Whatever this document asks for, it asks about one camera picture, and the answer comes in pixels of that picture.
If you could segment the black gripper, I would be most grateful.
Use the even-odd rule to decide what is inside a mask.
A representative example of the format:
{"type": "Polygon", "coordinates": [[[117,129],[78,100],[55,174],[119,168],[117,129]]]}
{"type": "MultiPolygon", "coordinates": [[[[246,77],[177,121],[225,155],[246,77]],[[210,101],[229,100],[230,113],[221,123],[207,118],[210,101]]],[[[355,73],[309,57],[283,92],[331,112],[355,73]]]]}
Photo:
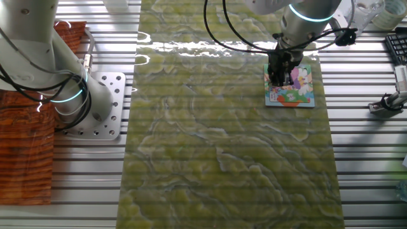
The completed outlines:
{"type": "Polygon", "coordinates": [[[302,51],[284,51],[284,48],[284,45],[277,43],[274,51],[268,55],[268,65],[271,67],[268,69],[269,85],[272,87],[293,85],[291,72],[303,59],[302,51]]]}

